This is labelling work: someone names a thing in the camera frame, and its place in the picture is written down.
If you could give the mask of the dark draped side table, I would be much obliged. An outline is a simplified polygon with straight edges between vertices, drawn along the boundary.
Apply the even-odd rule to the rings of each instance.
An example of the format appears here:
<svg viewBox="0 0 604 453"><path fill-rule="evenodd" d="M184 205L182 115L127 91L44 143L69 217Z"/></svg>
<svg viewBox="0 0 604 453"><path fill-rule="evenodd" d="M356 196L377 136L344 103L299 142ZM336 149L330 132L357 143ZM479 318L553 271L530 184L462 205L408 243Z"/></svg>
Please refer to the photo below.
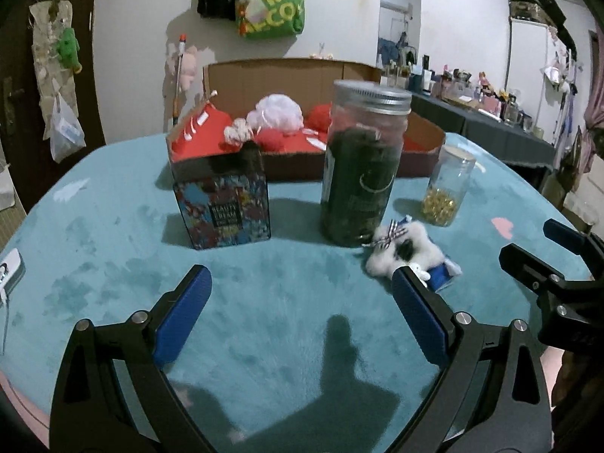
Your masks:
<svg viewBox="0 0 604 453"><path fill-rule="evenodd" d="M465 137L505 164L554 169L555 148L521 128L510 127L479 111L465 111L423 94L413 94L411 108L444 132Z"/></svg>

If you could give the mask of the glass jar with gold beads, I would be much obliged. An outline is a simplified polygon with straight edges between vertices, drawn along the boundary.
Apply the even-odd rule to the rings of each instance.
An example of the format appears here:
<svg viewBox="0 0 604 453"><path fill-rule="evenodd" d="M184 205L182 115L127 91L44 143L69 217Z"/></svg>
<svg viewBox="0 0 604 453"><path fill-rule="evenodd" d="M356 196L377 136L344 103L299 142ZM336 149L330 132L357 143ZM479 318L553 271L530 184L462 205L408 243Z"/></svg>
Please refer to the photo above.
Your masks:
<svg viewBox="0 0 604 453"><path fill-rule="evenodd" d="M468 190L475 163L475 157L463 148L441 147L422 200L422 214L427 222L441 227L453 223Z"/></svg>

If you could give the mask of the dark wooden door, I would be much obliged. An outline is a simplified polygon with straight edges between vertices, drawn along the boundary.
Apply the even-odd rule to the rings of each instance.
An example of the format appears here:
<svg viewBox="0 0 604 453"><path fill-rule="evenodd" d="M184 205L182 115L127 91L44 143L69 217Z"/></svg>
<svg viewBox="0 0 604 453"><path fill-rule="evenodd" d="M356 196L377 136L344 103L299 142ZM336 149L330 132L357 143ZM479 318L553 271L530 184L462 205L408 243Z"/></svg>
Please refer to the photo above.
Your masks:
<svg viewBox="0 0 604 453"><path fill-rule="evenodd" d="M79 121L86 147L57 164L42 139L44 121L32 55L30 6L36 0L1 0L1 146L20 201L28 211L66 172L105 145L94 82L94 0L69 0L83 71L75 76Z"/></svg>

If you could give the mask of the white mesh bath pouf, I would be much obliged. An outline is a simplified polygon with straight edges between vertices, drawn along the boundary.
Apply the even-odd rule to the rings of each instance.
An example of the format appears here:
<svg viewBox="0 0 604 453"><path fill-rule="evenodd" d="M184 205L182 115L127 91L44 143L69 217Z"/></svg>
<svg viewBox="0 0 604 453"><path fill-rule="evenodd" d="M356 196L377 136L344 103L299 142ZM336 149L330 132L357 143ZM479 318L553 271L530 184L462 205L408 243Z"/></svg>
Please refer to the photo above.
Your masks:
<svg viewBox="0 0 604 453"><path fill-rule="evenodd" d="M300 105L284 94L270 94L260 99L246 118L254 130L278 129L284 134L296 133L304 127Z"/></svg>

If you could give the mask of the green plush on door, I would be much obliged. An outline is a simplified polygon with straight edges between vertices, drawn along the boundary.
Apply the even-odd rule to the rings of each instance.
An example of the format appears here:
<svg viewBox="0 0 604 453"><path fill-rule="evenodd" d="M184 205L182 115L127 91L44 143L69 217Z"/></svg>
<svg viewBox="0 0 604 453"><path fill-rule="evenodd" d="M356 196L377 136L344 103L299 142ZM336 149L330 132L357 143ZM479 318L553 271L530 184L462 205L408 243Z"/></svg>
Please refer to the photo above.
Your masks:
<svg viewBox="0 0 604 453"><path fill-rule="evenodd" d="M59 63L64 69L70 69L74 74L82 71L83 66L78 57L80 45L73 28L65 28L62 31L55 48L59 56Z"/></svg>

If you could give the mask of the green tote bag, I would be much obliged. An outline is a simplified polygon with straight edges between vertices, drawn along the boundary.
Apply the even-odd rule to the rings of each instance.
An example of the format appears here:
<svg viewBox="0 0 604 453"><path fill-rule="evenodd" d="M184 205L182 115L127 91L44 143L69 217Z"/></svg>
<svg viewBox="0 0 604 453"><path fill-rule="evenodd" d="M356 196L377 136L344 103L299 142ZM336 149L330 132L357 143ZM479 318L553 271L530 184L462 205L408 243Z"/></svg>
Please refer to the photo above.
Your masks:
<svg viewBox="0 0 604 453"><path fill-rule="evenodd" d="M305 0L236 0L236 27L251 40L297 37L305 27Z"/></svg>

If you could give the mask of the red lined cardboard box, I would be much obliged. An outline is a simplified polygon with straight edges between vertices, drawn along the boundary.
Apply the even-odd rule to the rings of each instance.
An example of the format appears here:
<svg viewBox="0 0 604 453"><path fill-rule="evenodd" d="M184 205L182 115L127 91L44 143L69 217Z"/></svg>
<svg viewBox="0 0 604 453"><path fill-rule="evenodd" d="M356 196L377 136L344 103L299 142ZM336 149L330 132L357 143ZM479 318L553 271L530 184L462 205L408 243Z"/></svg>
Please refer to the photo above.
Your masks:
<svg viewBox="0 0 604 453"><path fill-rule="evenodd" d="M379 72L355 62L247 59L204 68L199 105L167 135L177 182L242 173L240 147L259 143L267 180L318 180L334 104L348 127L400 125L399 178L429 176L444 132L416 113L410 92L386 87Z"/></svg>

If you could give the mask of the red mesh bath pouf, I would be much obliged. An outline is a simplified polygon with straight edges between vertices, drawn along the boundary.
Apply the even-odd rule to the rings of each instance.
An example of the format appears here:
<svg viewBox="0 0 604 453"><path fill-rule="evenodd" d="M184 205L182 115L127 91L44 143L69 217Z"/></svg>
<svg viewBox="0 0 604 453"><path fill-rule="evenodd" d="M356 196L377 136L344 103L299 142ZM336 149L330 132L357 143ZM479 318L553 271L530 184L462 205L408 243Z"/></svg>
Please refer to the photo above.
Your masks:
<svg viewBox="0 0 604 453"><path fill-rule="evenodd" d="M318 133L327 133L331 124L331 104L329 103L315 105L304 120L307 129Z"/></svg>

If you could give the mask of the white fluffy star plush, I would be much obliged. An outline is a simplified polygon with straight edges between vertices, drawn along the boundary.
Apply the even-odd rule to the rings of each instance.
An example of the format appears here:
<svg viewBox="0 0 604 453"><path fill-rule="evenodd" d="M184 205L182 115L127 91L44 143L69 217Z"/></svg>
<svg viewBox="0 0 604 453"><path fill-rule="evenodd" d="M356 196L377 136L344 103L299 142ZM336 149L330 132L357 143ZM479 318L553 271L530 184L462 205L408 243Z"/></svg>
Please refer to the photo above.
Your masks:
<svg viewBox="0 0 604 453"><path fill-rule="evenodd" d="M412 265L428 272L445 261L443 251L419 221L392 220L388 226L378 226L368 247L371 255L365 263L365 271L373 277L391 279L398 268Z"/></svg>

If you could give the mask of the orange capped stick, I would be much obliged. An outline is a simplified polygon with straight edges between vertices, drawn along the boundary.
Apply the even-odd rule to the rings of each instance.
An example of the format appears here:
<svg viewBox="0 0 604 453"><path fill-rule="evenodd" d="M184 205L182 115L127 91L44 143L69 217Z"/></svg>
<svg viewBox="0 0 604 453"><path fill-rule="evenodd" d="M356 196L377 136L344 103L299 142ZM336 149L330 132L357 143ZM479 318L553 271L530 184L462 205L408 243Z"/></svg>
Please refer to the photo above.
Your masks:
<svg viewBox="0 0 604 453"><path fill-rule="evenodd" d="M186 47L186 34L181 34L179 37L176 62L175 62L175 90L172 103L172 125L176 126L179 120L179 95L180 95L180 76L182 69L182 60Z"/></svg>

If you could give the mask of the brown paper on door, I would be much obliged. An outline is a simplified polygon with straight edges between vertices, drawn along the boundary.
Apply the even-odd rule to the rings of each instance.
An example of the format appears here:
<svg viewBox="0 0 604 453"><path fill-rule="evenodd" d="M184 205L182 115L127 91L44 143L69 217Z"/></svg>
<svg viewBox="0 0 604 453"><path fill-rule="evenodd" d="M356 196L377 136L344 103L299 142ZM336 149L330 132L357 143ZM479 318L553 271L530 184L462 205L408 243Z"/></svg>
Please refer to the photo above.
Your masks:
<svg viewBox="0 0 604 453"><path fill-rule="evenodd" d="M74 72L62 65L57 51L62 32L72 27L73 6L68 0L44 0L31 5L29 10L34 70L44 120L43 139L46 140L57 95L79 115Z"/></svg>

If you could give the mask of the glass jar with dark contents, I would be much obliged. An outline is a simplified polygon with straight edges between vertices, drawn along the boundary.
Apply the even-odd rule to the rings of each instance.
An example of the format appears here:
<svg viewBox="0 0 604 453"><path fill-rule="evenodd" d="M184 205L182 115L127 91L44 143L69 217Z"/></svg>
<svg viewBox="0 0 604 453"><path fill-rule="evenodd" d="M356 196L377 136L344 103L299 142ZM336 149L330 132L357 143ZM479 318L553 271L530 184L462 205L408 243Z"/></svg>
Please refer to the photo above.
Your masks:
<svg viewBox="0 0 604 453"><path fill-rule="evenodd" d="M371 241L397 176L410 92L337 80L322 176L322 231L343 247Z"/></svg>

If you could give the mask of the floral patterned tin box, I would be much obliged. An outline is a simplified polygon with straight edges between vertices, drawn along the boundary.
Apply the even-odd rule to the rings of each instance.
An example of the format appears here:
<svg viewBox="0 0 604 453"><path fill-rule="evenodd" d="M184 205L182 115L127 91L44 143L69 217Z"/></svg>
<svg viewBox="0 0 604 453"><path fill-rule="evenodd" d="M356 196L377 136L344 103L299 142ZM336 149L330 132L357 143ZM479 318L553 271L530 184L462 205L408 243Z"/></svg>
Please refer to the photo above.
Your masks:
<svg viewBox="0 0 604 453"><path fill-rule="evenodd" d="M173 191L197 250L271 238L268 187L258 145L235 153L180 160L171 165Z"/></svg>

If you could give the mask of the clear plastic bag on door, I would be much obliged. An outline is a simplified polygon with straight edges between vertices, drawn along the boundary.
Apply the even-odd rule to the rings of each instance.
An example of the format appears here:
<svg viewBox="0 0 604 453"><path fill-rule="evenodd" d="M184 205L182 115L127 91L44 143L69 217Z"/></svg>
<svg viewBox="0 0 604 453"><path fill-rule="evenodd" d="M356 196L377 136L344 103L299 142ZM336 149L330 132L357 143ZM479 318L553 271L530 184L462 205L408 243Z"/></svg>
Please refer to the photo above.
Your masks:
<svg viewBox="0 0 604 453"><path fill-rule="evenodd" d="M79 120L60 93L53 104L49 146L51 156L57 164L86 146L85 133Z"/></svg>

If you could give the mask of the pale pink plush on wall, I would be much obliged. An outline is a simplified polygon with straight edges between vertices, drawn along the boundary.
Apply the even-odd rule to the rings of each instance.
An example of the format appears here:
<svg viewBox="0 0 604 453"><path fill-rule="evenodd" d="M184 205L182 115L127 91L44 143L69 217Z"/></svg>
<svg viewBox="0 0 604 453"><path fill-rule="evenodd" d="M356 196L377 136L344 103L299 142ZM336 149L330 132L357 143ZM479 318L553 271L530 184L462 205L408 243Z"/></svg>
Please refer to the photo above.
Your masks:
<svg viewBox="0 0 604 453"><path fill-rule="evenodd" d="M167 59L168 69L170 74L175 78L175 62L176 62L176 53L170 56ZM182 60L182 69L180 76L180 90L181 91L189 91L190 86L194 83L194 79L197 76L197 47L190 46L185 49L183 60Z"/></svg>

